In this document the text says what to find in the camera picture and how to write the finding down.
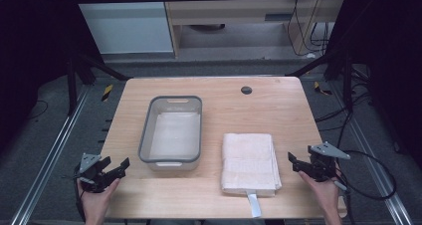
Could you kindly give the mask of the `black yellow hazard tape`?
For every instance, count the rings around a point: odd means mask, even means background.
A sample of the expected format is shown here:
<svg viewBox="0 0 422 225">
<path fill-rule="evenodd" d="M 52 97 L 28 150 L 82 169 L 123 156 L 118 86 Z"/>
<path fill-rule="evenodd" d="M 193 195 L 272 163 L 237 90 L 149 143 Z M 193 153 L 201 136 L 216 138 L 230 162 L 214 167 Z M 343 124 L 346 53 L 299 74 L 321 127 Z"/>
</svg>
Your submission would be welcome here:
<svg viewBox="0 0 422 225">
<path fill-rule="evenodd" d="M 113 88 L 113 85 L 112 85 L 112 84 L 107 85 L 107 86 L 105 87 L 104 93 L 103 93 L 102 98 L 101 98 L 101 101 L 102 101 L 102 102 L 106 102 L 106 101 L 107 101 L 107 99 L 108 99 L 108 97 L 109 97 L 109 95 L 110 95 L 110 92 L 111 92 L 112 88 Z"/>
<path fill-rule="evenodd" d="M 320 87 L 320 84 L 318 82 L 314 82 L 314 90 L 315 90 L 315 92 L 320 93 L 322 95 L 326 95 L 326 96 L 332 95 L 332 92 L 330 90 L 323 90 Z"/>
</svg>

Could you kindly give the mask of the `light wooden desk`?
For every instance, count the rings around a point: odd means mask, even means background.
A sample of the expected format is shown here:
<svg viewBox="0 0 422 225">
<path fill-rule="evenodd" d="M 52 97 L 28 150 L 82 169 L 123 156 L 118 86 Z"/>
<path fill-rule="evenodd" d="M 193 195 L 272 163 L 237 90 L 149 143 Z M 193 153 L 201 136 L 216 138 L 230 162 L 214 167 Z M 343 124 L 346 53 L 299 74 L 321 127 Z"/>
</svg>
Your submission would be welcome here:
<svg viewBox="0 0 422 225">
<path fill-rule="evenodd" d="M 294 52 L 311 49 L 312 29 L 317 23 L 336 21 L 343 0 L 228 0 L 167 2 L 169 23 L 212 25 L 282 23 Z"/>
</svg>

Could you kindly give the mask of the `person's left hand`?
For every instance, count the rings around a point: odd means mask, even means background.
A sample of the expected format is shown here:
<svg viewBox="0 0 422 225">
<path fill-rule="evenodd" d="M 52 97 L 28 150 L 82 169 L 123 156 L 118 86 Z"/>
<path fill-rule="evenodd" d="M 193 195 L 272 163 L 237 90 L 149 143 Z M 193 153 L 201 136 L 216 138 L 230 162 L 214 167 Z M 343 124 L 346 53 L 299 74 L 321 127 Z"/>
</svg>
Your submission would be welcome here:
<svg viewBox="0 0 422 225">
<path fill-rule="evenodd" d="M 79 197 L 82 202 L 85 214 L 85 222 L 87 219 L 103 219 L 106 220 L 106 212 L 109 207 L 113 193 L 116 191 L 120 183 L 119 179 L 115 179 L 111 185 L 102 193 L 90 193 L 83 189 L 82 183 L 77 180 Z"/>
</svg>

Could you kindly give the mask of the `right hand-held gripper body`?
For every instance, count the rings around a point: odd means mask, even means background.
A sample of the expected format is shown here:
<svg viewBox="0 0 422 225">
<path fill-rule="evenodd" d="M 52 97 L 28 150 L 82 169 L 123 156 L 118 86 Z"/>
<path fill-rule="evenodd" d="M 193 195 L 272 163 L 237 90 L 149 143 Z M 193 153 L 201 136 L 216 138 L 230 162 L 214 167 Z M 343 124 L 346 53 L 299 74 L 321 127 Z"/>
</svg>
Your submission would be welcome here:
<svg viewBox="0 0 422 225">
<path fill-rule="evenodd" d="M 312 145 L 312 150 L 316 153 L 311 159 L 312 170 L 308 176 L 316 182 L 323 182 L 336 176 L 336 160 L 350 159 L 350 155 L 333 146 L 329 142 L 319 145 Z"/>
</svg>

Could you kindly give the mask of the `white basin with grey rim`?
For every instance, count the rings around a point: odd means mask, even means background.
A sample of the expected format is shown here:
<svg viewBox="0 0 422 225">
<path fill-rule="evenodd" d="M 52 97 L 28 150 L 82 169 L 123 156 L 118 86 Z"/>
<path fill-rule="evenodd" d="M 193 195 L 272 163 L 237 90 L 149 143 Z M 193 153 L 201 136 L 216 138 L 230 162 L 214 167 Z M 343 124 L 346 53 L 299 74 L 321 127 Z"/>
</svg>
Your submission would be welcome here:
<svg viewBox="0 0 422 225">
<path fill-rule="evenodd" d="M 152 170 L 193 170 L 201 156 L 202 100 L 159 96 L 150 101 L 138 149 Z"/>
</svg>

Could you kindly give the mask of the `folded white towel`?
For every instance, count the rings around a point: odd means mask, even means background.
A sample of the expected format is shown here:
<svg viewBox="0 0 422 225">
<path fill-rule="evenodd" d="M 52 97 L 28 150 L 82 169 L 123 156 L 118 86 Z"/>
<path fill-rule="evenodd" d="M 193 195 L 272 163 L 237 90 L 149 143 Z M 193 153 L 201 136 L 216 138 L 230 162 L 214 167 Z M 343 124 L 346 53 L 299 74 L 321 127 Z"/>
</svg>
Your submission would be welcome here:
<svg viewBox="0 0 422 225">
<path fill-rule="evenodd" d="M 245 195 L 252 217 L 261 217 L 258 198 L 275 196 L 282 187 L 272 136 L 268 133 L 225 133 L 222 162 L 222 191 Z"/>
</svg>

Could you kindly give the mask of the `black metal stand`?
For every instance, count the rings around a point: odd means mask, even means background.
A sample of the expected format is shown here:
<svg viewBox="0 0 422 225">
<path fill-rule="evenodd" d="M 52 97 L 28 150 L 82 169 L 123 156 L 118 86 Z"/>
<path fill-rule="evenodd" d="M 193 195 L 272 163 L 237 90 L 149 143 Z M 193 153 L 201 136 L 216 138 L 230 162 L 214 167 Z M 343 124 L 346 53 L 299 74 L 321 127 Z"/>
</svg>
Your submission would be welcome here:
<svg viewBox="0 0 422 225">
<path fill-rule="evenodd" d="M 306 72 L 318 67 L 321 64 L 327 64 L 324 77 L 327 80 L 334 80 L 342 75 L 342 101 L 345 108 L 352 112 L 351 97 L 351 72 L 352 72 L 352 55 L 347 49 L 336 49 L 325 53 L 323 56 L 311 61 L 304 67 L 286 74 L 286 77 L 301 77 Z"/>
<path fill-rule="evenodd" d="M 129 76 L 125 76 L 108 67 L 104 62 L 100 62 L 87 55 L 78 54 L 69 57 L 66 65 L 69 96 L 68 115 L 72 115 L 76 111 L 78 104 L 76 76 L 80 77 L 84 85 L 92 85 L 96 80 L 94 73 L 91 71 L 91 67 L 99 69 L 119 81 L 129 80 Z"/>
</svg>

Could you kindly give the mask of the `aluminium floor rail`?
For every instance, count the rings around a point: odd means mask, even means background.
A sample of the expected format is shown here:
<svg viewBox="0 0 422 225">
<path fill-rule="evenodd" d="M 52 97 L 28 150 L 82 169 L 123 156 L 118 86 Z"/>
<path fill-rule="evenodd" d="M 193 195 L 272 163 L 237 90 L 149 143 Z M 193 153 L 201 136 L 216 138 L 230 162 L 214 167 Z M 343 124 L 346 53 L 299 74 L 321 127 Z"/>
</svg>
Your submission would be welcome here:
<svg viewBox="0 0 422 225">
<path fill-rule="evenodd" d="M 77 97 L 77 103 L 74 111 L 66 117 L 66 120 L 61 127 L 47 157 L 45 158 L 38 174 L 33 181 L 25 199 L 19 206 L 11 219 L 10 225 L 27 225 L 31 215 L 38 204 L 38 201 L 50 179 L 50 176 L 60 158 L 62 151 L 67 144 L 69 136 L 85 106 L 87 97 L 91 91 L 90 86 L 82 86 L 81 92 Z"/>
<path fill-rule="evenodd" d="M 394 223 L 396 225 L 414 225 L 399 195 L 392 193 L 394 186 L 391 177 L 387 174 L 387 169 L 383 168 L 379 162 L 374 161 L 375 154 L 360 125 L 353 116 L 349 119 L 349 126 L 351 134 L 356 140 L 358 150 L 363 153 L 365 164 L 376 184 L 378 192 L 381 196 L 385 196 L 383 202 L 386 204 Z"/>
</svg>

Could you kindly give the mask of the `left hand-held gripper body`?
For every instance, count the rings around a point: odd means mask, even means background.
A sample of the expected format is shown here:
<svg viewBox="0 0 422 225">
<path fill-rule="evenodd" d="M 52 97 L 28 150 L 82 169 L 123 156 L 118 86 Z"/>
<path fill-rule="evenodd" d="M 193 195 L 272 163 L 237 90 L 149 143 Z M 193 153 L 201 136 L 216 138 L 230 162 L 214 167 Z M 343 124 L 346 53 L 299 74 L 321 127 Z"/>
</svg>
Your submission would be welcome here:
<svg viewBox="0 0 422 225">
<path fill-rule="evenodd" d="M 100 160 L 103 158 L 99 154 L 84 153 L 75 168 L 74 177 L 81 181 L 85 191 L 101 193 L 107 188 L 106 173 L 97 168 Z"/>
</svg>

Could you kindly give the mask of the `person's right hand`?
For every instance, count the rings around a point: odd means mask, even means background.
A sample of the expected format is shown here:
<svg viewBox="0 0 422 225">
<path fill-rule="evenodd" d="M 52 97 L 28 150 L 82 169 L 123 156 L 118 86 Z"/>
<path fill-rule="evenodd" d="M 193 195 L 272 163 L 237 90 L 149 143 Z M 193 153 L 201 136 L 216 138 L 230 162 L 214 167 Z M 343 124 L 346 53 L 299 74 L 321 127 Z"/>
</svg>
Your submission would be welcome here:
<svg viewBox="0 0 422 225">
<path fill-rule="evenodd" d="M 316 182 L 303 171 L 299 172 L 299 176 L 315 194 L 324 217 L 338 216 L 338 187 L 334 182 L 332 180 Z"/>
</svg>

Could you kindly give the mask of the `white cabinet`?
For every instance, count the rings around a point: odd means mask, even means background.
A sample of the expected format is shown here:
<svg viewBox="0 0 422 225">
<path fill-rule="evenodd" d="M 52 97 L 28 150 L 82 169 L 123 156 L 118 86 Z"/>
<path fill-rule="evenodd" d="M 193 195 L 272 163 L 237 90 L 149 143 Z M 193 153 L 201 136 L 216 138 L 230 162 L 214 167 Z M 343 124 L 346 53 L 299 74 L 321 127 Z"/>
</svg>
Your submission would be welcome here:
<svg viewBox="0 0 422 225">
<path fill-rule="evenodd" d="M 162 2 L 81 4 L 103 55 L 172 53 Z"/>
</svg>

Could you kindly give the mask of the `black curtain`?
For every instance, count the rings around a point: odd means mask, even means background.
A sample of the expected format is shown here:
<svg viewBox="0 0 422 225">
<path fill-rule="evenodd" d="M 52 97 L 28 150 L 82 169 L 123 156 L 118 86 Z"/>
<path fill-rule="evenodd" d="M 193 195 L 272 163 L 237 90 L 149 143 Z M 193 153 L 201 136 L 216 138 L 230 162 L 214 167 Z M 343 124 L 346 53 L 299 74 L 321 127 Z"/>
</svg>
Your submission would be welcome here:
<svg viewBox="0 0 422 225">
<path fill-rule="evenodd" d="M 70 52 L 103 58 L 77 4 L 0 0 L 0 154 L 27 119 L 43 84 L 67 73 Z"/>
<path fill-rule="evenodd" d="M 422 0 L 344 0 L 328 49 L 369 67 L 400 147 L 422 168 Z"/>
</svg>

